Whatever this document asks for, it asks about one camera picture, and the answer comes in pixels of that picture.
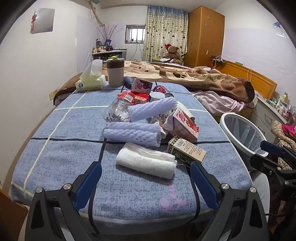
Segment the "barcode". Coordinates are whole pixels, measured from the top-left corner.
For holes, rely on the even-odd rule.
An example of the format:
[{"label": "barcode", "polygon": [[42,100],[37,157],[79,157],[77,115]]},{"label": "barcode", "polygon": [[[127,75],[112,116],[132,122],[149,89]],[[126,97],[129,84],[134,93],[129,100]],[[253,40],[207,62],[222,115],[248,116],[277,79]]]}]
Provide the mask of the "barcode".
[{"label": "barcode", "polygon": [[131,95],[126,95],[124,99],[126,99],[128,102],[132,102],[133,97]]},{"label": "barcode", "polygon": [[185,143],[184,140],[179,140],[179,142],[177,143],[177,146],[178,147],[181,147],[184,143]]}]

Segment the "wardrobe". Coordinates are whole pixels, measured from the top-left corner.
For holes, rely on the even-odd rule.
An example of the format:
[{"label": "wardrobe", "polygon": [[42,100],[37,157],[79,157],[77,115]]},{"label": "wardrobe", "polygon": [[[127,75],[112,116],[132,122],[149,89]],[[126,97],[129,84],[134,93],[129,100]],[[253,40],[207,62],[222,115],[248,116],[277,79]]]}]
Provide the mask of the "wardrobe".
[{"label": "wardrobe", "polygon": [[224,18],[224,15],[203,6],[189,13],[184,66],[211,67],[211,57],[222,53]]}]

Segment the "teddy bear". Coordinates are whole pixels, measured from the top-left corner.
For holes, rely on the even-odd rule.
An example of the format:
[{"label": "teddy bear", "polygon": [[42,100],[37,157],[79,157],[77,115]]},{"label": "teddy bear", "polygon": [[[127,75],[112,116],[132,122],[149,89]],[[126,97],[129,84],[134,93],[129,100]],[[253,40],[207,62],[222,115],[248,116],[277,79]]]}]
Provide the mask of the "teddy bear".
[{"label": "teddy bear", "polygon": [[178,47],[172,46],[171,44],[166,44],[165,48],[168,51],[168,53],[165,55],[167,58],[181,60]]}]

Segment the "brown tumbler lid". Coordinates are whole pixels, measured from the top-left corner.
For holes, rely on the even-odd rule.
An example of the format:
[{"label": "brown tumbler lid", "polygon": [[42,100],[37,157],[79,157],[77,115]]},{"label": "brown tumbler lid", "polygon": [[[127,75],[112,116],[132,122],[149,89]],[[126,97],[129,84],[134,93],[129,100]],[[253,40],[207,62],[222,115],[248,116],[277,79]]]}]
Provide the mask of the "brown tumbler lid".
[{"label": "brown tumbler lid", "polygon": [[117,69],[124,67],[124,58],[107,59],[107,69]]}]

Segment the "dried branches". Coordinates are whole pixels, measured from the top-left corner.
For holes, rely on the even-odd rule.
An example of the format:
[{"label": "dried branches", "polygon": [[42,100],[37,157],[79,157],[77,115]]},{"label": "dried branches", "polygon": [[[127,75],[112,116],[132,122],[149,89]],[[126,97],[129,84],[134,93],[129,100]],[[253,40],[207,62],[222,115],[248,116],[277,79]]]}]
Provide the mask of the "dried branches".
[{"label": "dried branches", "polygon": [[115,29],[117,28],[117,25],[113,24],[113,26],[110,28],[109,30],[109,25],[106,27],[106,26],[103,26],[103,30],[101,32],[101,30],[99,28],[97,28],[99,30],[99,32],[101,33],[101,35],[103,36],[103,38],[105,39],[105,41],[107,39],[111,39],[111,37],[116,34],[118,31],[122,30],[123,28],[121,29],[118,29],[117,31],[115,31]]}]

